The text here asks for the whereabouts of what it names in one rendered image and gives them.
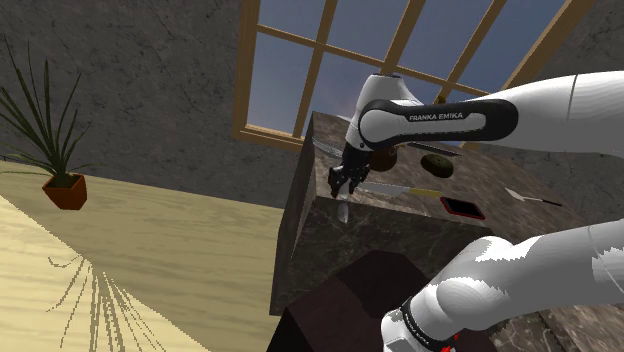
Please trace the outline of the brown round fruit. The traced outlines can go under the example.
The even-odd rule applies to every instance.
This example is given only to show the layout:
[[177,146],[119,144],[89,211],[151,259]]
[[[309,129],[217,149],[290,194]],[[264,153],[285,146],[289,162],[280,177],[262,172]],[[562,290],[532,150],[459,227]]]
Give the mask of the brown round fruit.
[[396,165],[397,159],[396,147],[375,150],[370,159],[370,168],[376,172],[389,171]]

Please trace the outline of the dark olive round fruit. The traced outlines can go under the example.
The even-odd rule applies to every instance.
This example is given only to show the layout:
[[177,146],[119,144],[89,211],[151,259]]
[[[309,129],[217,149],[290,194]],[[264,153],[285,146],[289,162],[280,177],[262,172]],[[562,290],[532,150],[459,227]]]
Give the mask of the dark olive round fruit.
[[420,160],[421,166],[438,178],[449,178],[454,173],[453,163],[439,154],[426,154]]

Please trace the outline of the dark grey long knife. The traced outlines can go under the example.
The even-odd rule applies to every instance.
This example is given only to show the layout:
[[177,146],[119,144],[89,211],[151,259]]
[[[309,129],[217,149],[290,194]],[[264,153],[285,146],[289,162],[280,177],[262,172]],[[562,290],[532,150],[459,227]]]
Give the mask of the dark grey long knife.
[[429,152],[433,152],[433,153],[438,153],[444,156],[449,156],[449,157],[455,157],[455,156],[462,156],[462,154],[454,152],[454,151],[450,151],[450,150],[446,150],[446,149],[442,149],[442,148],[438,148],[438,147],[434,147],[434,146],[430,146],[427,144],[423,144],[423,143],[417,143],[417,142],[409,142],[406,143],[407,146],[413,147],[413,148],[417,148],[417,149],[421,149],[424,151],[429,151]]

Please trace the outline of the red framed black phone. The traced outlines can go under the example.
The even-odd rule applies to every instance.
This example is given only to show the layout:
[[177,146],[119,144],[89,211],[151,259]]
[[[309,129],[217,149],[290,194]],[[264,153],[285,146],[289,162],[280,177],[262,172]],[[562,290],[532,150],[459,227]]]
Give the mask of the red framed black phone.
[[469,218],[478,219],[478,220],[486,219],[485,215],[479,209],[479,207],[472,202],[448,198],[448,197],[441,197],[440,201],[442,202],[447,212],[450,214],[469,217]]

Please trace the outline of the dark maroon robot stand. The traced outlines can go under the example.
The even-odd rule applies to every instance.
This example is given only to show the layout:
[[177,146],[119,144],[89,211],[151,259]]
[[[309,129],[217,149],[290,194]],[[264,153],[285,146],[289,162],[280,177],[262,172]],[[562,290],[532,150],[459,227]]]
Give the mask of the dark maroon robot stand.
[[290,303],[266,352],[383,352],[384,314],[428,282],[404,255],[372,250]]

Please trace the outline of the potted plant in brown pot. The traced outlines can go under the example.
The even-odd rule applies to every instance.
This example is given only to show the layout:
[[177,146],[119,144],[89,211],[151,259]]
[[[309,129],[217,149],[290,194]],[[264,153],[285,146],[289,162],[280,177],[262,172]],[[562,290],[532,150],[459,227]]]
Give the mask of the potted plant in brown pot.
[[43,90],[39,92],[33,68],[29,67],[24,74],[13,52],[8,50],[7,53],[28,111],[23,112],[7,88],[0,84],[0,126],[17,133],[40,155],[35,156],[23,148],[0,141],[0,146],[6,149],[0,152],[0,159],[36,167],[36,174],[47,178],[42,191],[50,201],[61,210],[79,211],[88,200],[86,178],[79,171],[91,165],[87,163],[71,168],[69,164],[78,143],[91,125],[87,124],[84,130],[75,133],[79,110],[75,108],[72,114],[68,112],[80,80],[74,81],[60,117],[54,121],[49,62],[44,62]]

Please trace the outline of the wooden frame window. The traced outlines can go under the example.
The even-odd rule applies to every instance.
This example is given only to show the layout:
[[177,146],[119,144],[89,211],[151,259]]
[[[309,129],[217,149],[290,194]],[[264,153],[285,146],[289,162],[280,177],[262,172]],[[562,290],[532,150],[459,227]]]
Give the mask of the wooden frame window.
[[367,76],[422,101],[526,83],[597,0],[242,0],[235,138],[298,150],[312,111],[349,116]]

